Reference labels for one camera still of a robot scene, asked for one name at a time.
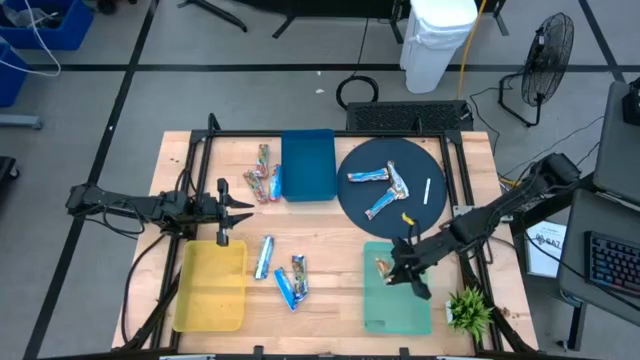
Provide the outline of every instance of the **potted plant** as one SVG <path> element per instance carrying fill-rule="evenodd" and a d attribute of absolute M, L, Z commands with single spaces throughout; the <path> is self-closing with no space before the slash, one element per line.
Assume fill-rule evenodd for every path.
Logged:
<path fill-rule="evenodd" d="M 467 287 L 462 293 L 451 294 L 448 305 L 452 316 L 449 326 L 469 332 L 476 343 L 480 341 L 487 325 L 493 322 L 490 315 L 493 308 L 485 307 L 480 290 Z"/>

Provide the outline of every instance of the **electric fan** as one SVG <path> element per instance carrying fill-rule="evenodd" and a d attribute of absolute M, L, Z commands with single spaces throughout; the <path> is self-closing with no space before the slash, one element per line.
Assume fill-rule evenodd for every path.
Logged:
<path fill-rule="evenodd" d="M 538 125 L 542 104 L 546 103 L 558 89 L 567 69 L 572 47 L 573 21 L 571 18 L 563 13 L 547 18 L 536 30 L 524 68 L 500 80 L 498 104 L 527 127 Z M 525 120 L 502 100 L 505 81 L 518 76 L 522 76 L 522 100 L 537 108 L 535 123 Z"/>

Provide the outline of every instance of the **wooden tabletop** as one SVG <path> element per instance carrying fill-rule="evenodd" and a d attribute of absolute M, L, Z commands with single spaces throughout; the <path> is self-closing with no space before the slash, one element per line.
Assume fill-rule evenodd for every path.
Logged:
<path fill-rule="evenodd" d="M 189 132 L 166 132 L 160 147 L 151 194 L 173 189 L 184 167 Z M 346 155 L 366 138 L 335 139 L 338 165 Z M 427 150 L 442 167 L 437 139 L 408 139 Z M 475 202 L 484 205 L 500 195 L 496 169 L 491 156 L 487 134 L 463 133 L 464 150 Z M 207 191 L 216 193 L 216 180 L 229 182 L 229 193 L 237 200 L 256 204 L 255 215 L 229 232 L 230 241 L 244 240 L 248 248 L 246 278 L 246 313 L 240 330 L 228 333 L 184 333 L 179 351 L 183 353 L 251 353 L 255 345 L 263 345 L 270 354 L 397 355 L 400 347 L 408 347 L 412 355 L 473 354 L 468 334 L 456 333 L 447 327 L 445 302 L 449 293 L 462 289 L 457 256 L 448 255 L 430 268 L 432 298 L 432 334 L 429 336 L 373 335 L 365 332 L 363 324 L 362 251 L 367 241 L 386 241 L 375 238 L 356 227 L 344 214 L 336 199 L 330 202 L 257 204 L 242 173 L 256 162 L 258 144 L 270 146 L 270 168 L 280 163 L 280 138 L 215 138 L 207 174 Z M 200 159 L 202 146 L 196 159 Z M 460 203 L 464 204 L 462 187 L 450 145 L 452 166 Z M 196 162 L 194 179 L 199 164 Z M 437 233 L 437 225 L 451 218 L 447 203 L 436 226 L 425 234 Z M 198 239 L 215 240 L 217 225 L 198 228 Z M 137 257 L 158 237 L 158 229 L 148 227 L 138 240 Z M 260 240 L 273 234 L 276 247 L 270 269 L 290 268 L 291 255 L 307 256 L 310 296 L 292 313 L 285 305 L 276 286 L 273 273 L 263 281 L 253 279 Z M 499 226 L 494 236 L 511 242 L 509 228 Z M 127 334 L 132 334 L 146 320 L 156 305 L 169 240 L 163 240 L 140 262 L 132 277 L 127 311 Z M 489 265 L 495 303 L 508 309 L 508 321 L 530 346 L 537 348 L 529 305 L 522 284 L 518 260 L 514 250 L 500 242 L 492 243 L 494 264 Z M 175 300 L 167 311 L 162 344 L 168 345 L 173 324 Z M 122 345 L 117 330 L 114 346 Z"/>

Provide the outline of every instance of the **black round plate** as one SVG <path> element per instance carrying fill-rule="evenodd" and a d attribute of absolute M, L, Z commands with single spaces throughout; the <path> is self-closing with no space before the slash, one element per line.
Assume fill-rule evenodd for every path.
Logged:
<path fill-rule="evenodd" d="M 409 188 L 409 197 L 395 200 L 382 209 L 372 220 L 365 215 L 391 187 L 391 181 L 350 183 L 348 173 L 378 170 L 393 160 L 398 174 Z M 424 205 L 427 179 L 431 179 L 429 199 Z M 420 222 L 424 232 L 442 214 L 447 193 L 442 170 L 428 152 L 405 139 L 373 139 L 355 149 L 344 159 L 338 170 L 338 200 L 349 219 L 362 230 L 386 239 L 406 238 L 407 223 L 402 213 Z"/>

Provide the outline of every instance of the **yellow tray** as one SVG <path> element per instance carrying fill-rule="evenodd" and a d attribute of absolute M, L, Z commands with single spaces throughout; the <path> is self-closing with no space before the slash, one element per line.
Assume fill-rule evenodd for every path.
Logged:
<path fill-rule="evenodd" d="M 244 319 L 247 245 L 232 240 L 189 241 L 173 328 L 178 332 L 236 331 Z"/>

